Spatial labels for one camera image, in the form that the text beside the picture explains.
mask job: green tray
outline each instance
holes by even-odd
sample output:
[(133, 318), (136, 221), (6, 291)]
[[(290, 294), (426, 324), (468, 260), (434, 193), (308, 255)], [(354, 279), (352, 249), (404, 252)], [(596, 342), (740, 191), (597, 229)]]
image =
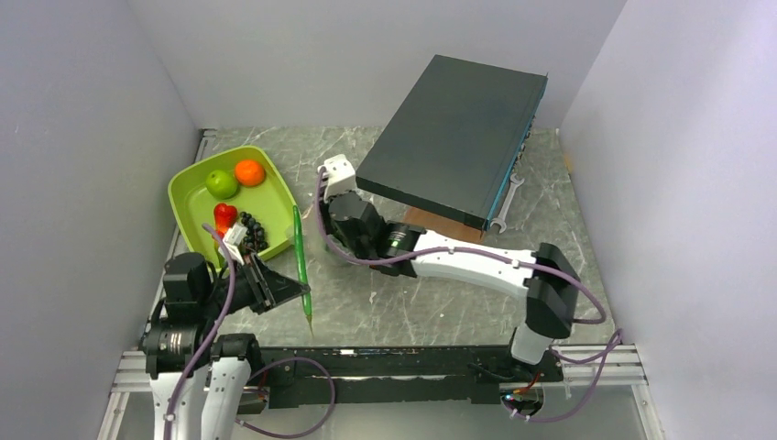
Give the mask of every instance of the green tray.
[[(252, 188), (241, 185), (235, 196), (216, 200), (205, 189), (205, 176), (213, 170), (232, 172), (237, 162), (245, 159), (262, 164), (267, 176), (265, 181)], [(213, 247), (215, 242), (202, 229), (202, 224), (213, 226), (213, 208), (221, 202), (231, 204), (238, 211), (249, 212), (264, 226), (269, 247), (259, 253), (262, 259), (275, 257), (291, 244), (287, 230), (294, 226), (294, 197), (267, 154), (253, 145), (229, 149), (179, 172), (168, 185), (168, 195), (189, 250), (203, 254), (216, 267), (219, 264)]]

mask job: gray marble table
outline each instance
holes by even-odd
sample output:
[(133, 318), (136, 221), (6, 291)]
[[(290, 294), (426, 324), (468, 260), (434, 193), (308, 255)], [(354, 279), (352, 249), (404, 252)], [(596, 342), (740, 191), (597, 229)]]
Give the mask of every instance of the gray marble table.
[[(355, 167), (365, 157), (382, 127), (270, 127), (219, 130), (203, 157), (245, 144), (264, 149), (307, 215), (315, 185), (315, 169), (325, 159), (344, 153)], [(541, 242), (559, 247), (609, 312), (594, 254), (569, 180), (557, 136), (550, 130), (532, 133), (517, 173), (526, 178), (507, 218), (508, 230), (488, 233), (484, 244), (497, 248), (537, 248)], [(363, 194), (387, 219), (399, 220), (407, 206)], [(230, 315), (222, 333), (248, 332), (262, 346), (415, 346), (507, 344), (513, 327), (524, 319), (525, 304), (506, 295), (460, 281), (392, 278), (374, 270), (336, 261), (316, 246), (311, 218), (303, 220), (308, 278), (312, 288), (311, 337), (299, 302), (287, 303), (256, 316), (248, 310)], [(179, 240), (177, 253), (186, 250)], [(296, 278), (292, 249), (268, 265)], [(583, 295), (577, 316), (596, 309)], [(579, 325), (568, 344), (607, 342), (612, 319), (602, 325)]]

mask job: red bell pepper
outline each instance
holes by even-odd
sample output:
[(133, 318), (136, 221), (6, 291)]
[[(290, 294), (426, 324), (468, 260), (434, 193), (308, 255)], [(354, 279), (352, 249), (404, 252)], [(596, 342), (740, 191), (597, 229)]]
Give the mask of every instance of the red bell pepper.
[(237, 220), (237, 208), (230, 204), (219, 203), (213, 209), (213, 220), (216, 223), (216, 231), (223, 237)]

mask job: orange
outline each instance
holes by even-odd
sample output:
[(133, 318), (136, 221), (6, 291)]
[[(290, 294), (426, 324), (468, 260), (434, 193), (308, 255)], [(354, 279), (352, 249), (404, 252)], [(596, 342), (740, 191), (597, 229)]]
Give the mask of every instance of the orange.
[(240, 160), (235, 165), (235, 177), (244, 186), (257, 186), (265, 181), (265, 169), (255, 160)]

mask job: dark gray book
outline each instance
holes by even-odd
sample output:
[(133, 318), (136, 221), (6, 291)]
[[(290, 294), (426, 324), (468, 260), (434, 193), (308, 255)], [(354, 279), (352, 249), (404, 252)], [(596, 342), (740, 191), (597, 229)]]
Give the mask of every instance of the dark gray book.
[(435, 55), (359, 165), (356, 184), (487, 229), (547, 82)]

